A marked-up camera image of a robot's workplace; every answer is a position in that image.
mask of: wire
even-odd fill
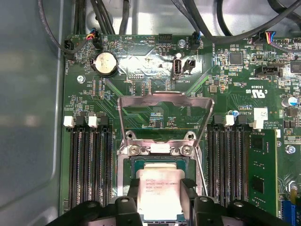
[[[245,32],[243,34],[230,36],[230,37],[214,37],[208,30],[205,22],[203,21],[201,15],[199,14],[199,11],[197,9],[197,6],[194,2],[194,0],[184,0],[185,1],[185,7],[187,8],[187,11],[191,12],[192,18],[197,23],[200,31],[204,34],[206,38],[208,38],[210,41],[214,42],[215,44],[226,44],[226,43],[232,43],[236,42],[242,39],[249,38],[261,31],[264,31],[266,29],[269,29],[270,27],[274,26],[278,22],[280,22],[283,18],[285,18],[288,14],[292,13],[296,8],[298,8],[301,5],[301,0],[297,0],[294,2],[289,8],[287,8],[283,13],[279,14],[278,16],[274,17],[270,21],[264,23],[263,25],[252,29],[248,32]]]
[[[98,23],[99,23],[100,29],[102,30],[102,33],[103,33],[103,34],[108,34],[107,29],[106,29],[106,27],[104,26],[103,16],[102,16],[102,14],[101,14],[101,12],[100,12],[100,9],[99,9],[98,6],[97,6],[96,1],[95,1],[95,0],[91,0],[91,4],[92,4],[92,7],[93,7],[94,12],[95,12],[95,14],[96,14],[96,18],[97,18],[97,20],[98,20]]]
[[[278,14],[282,13],[287,9],[278,0],[268,0],[268,3],[271,6],[271,8]],[[286,18],[294,21],[298,25],[299,29],[301,30],[301,16],[292,12],[291,14],[287,15]]]
[[[130,2],[129,0],[123,0],[122,8],[122,20],[119,28],[119,34],[124,35],[127,32],[127,23],[130,15]]]
[[[173,4],[177,7],[177,9],[189,20],[193,28],[196,30],[197,33],[199,33],[199,28],[196,24],[196,22],[193,20],[192,16],[187,12],[187,10],[184,8],[184,6],[180,3],[179,0],[171,0]]]
[[[97,0],[97,5],[98,5],[98,8],[100,10],[100,13],[102,14],[103,18],[104,18],[104,21],[105,21],[105,24],[106,24],[106,27],[107,27],[107,31],[108,31],[108,34],[115,34],[115,31],[114,31],[114,28],[113,28],[113,25],[112,25],[112,22],[110,20],[110,17],[109,17],[109,14],[108,14],[108,11],[103,3],[103,0]]]
[[[223,5],[223,0],[217,0],[217,5],[216,5],[216,15],[217,15],[217,22],[226,36],[232,36],[232,33],[229,31],[228,27],[226,26],[223,14],[222,14],[222,5]]]
[[[276,32],[273,32],[272,34],[271,34],[271,40],[270,40],[270,42],[273,42],[273,40],[274,40],[274,35],[276,34]]]
[[[273,42],[270,43],[270,46],[272,46],[274,48],[277,48],[279,50],[282,50],[282,51],[284,51],[286,53],[291,53],[291,54],[294,54],[294,53],[300,54],[301,53],[301,50],[283,48],[283,47],[281,47],[281,46],[279,46],[279,45],[277,45],[277,44],[275,44]]]
[[[79,33],[79,0],[75,0],[73,34],[78,34],[78,33]]]
[[[266,35],[266,37],[267,37],[267,42],[268,42],[268,44],[270,44],[270,41],[269,41],[269,34],[268,34],[267,32],[265,32],[265,35]]]
[[[86,39],[88,39],[88,38],[92,38],[92,39],[94,39],[95,38],[95,35],[93,35],[93,34],[88,34],[87,36],[86,36]]]
[[[79,0],[79,33],[86,34],[86,0]]]
[[[55,46],[57,46],[61,51],[67,53],[67,54],[75,54],[77,53],[78,51],[80,51],[81,48],[83,48],[88,40],[85,39],[83,40],[75,49],[73,50],[69,50],[67,48],[64,48],[62,45],[60,45],[58,43],[58,41],[55,39],[53,33],[51,32],[50,30],[50,27],[47,23],[47,20],[46,20],[46,16],[45,16],[45,12],[44,12],[44,8],[43,8],[43,1],[42,0],[38,0],[38,9],[39,9],[39,15],[40,15],[40,19],[41,19],[41,22],[44,26],[44,29],[46,31],[46,33],[48,34],[50,40],[55,44]]]

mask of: screw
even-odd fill
[[[235,202],[234,205],[236,205],[238,207],[243,207],[244,206],[241,202]]]
[[[85,80],[86,80],[86,78],[83,75],[77,76],[77,82],[78,83],[82,84],[82,83],[85,82]]]
[[[93,207],[96,207],[97,204],[96,204],[95,202],[89,202],[89,203],[87,204],[87,206],[88,206],[88,208],[93,208]]]
[[[121,202],[128,202],[128,198],[124,198],[120,200]]]
[[[206,198],[206,197],[200,197],[200,200],[201,200],[202,202],[207,202],[207,201],[208,201],[208,198]]]
[[[139,154],[139,146],[133,145],[130,147],[130,154],[131,155],[138,155]]]
[[[192,149],[190,146],[184,146],[182,149],[182,154],[187,156],[187,155],[191,155]]]
[[[286,153],[288,154],[294,154],[296,152],[296,148],[292,145],[288,145],[286,146]]]
[[[180,39],[180,40],[178,41],[178,46],[179,46],[180,48],[184,48],[184,47],[186,46],[186,41],[185,41],[184,39]]]

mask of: ram slot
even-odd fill
[[[236,195],[236,188],[237,188],[237,178],[236,178],[236,162],[235,159],[235,133],[234,131],[229,132],[229,142],[230,142],[230,149],[229,149],[229,166],[230,166],[230,201],[235,200]]]
[[[247,200],[248,198],[248,146],[249,146],[249,136],[246,132],[241,132],[241,200]]]
[[[99,132],[93,133],[92,135],[92,147],[91,150],[91,168],[93,169],[92,178],[92,200],[94,201],[101,201],[102,197],[102,171],[101,171],[101,134]]]
[[[208,181],[208,195],[215,197],[214,192],[214,147],[213,147],[213,138],[214,133],[209,131],[207,134],[207,181]]]
[[[89,194],[89,140],[89,132],[83,132],[83,145],[81,149],[81,202],[87,201]]]
[[[224,134],[225,132],[224,131],[221,131],[220,132],[220,141],[219,141],[219,146],[220,146],[220,159],[219,159],[219,165],[220,165],[220,170],[219,170],[219,178],[220,178],[220,198],[219,198],[219,201],[220,201],[220,205],[221,206],[225,206],[225,193],[226,193],[226,187],[225,187],[225,178],[224,178],[224,173],[225,173],[225,151],[224,151],[224,146],[225,146],[225,143],[224,143]]]
[[[101,147],[104,156],[103,206],[109,204],[112,197],[112,136],[105,131]]]
[[[230,133],[224,132],[224,206],[230,202]]]
[[[76,188],[76,153],[77,153],[77,132],[70,135],[70,165],[69,165],[69,209],[74,206],[74,193]]]
[[[241,174],[241,169],[242,169],[242,164],[241,164],[241,155],[242,155],[242,146],[241,146],[241,131],[236,131],[235,132],[235,143],[234,143],[234,156],[235,156],[235,180],[236,180],[236,186],[235,186],[235,191],[234,191],[234,198],[235,199],[241,199],[241,193],[242,193],[242,174]]]
[[[214,181],[215,181],[215,187],[214,187],[214,194],[215,197],[217,198],[217,200],[219,200],[219,192],[220,192],[220,186],[219,186],[219,182],[220,182],[220,177],[219,177],[219,173],[220,173],[220,146],[219,146],[219,142],[220,142],[220,134],[218,131],[214,131]]]

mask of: motherboard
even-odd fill
[[[301,49],[300,39],[274,42]],[[107,205],[137,177],[161,195],[177,182],[156,183],[151,172],[170,169],[222,206],[241,199],[300,221],[297,54],[255,37],[215,45],[196,35],[99,35],[64,72],[60,214],[86,200]]]

